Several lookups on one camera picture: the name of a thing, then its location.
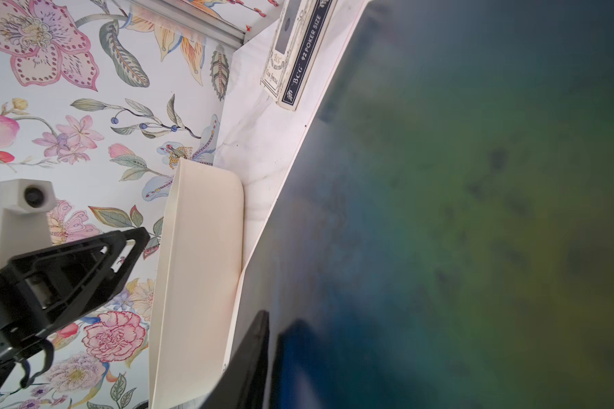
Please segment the cream plastic storage box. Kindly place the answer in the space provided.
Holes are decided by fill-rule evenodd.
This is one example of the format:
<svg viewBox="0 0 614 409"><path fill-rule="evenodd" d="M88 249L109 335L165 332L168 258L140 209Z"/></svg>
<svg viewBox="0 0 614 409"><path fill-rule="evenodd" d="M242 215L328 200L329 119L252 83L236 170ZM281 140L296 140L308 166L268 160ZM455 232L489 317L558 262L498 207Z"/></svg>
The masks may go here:
<svg viewBox="0 0 614 409"><path fill-rule="evenodd" d="M221 378L243 233L239 177L181 160L165 206L148 332L150 407L207 395Z"/></svg>

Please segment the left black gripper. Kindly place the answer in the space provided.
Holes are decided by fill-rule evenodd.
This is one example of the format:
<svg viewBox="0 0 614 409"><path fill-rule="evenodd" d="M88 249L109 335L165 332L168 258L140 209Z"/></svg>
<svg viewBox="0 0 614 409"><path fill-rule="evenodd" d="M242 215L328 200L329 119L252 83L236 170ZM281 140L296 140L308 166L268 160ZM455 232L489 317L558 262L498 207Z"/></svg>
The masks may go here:
<svg viewBox="0 0 614 409"><path fill-rule="evenodd" d="M49 334L121 293L149 239L146 228L131 228L8 260L0 271L0 389L16 366L22 388L51 369Z"/></svg>

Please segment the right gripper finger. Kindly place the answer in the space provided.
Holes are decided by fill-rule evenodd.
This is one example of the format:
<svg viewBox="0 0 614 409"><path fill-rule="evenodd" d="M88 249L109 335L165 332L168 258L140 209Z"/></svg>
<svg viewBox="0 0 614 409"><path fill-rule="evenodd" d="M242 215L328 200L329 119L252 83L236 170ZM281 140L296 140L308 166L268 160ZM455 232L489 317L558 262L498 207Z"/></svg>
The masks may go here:
<svg viewBox="0 0 614 409"><path fill-rule="evenodd" d="M202 409L257 409L264 406L269 366L269 312L260 310Z"/></svg>

